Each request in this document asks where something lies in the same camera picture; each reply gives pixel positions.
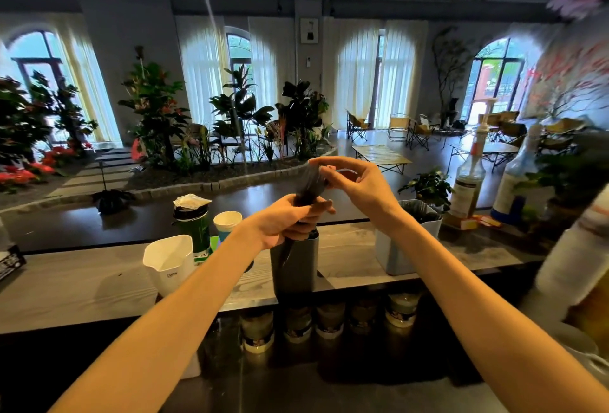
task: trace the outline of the framed picture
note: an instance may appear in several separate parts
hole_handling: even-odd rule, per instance
[[[300,19],[300,43],[304,45],[319,43],[319,19]]]

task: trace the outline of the black piping bag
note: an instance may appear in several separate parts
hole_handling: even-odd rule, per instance
[[[294,199],[294,206],[307,206],[312,205],[317,197],[321,195],[328,181],[322,176],[319,171],[319,165],[309,165],[306,171],[306,183],[296,192],[296,198]],[[294,240],[291,238],[285,238],[281,245],[281,251],[279,252],[279,267],[282,268],[290,257],[290,251],[294,245]]]

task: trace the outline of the wooden countertop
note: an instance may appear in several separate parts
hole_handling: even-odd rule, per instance
[[[392,277],[383,271],[375,257],[375,229],[370,222],[326,225],[319,232],[318,271],[324,278],[316,278],[316,291],[418,278],[416,274]],[[472,271],[543,259],[480,234],[448,235],[441,242]],[[142,265],[147,245],[28,256],[22,270],[0,283],[0,334],[144,314],[156,298]],[[221,311],[276,302],[270,255],[263,251]]]

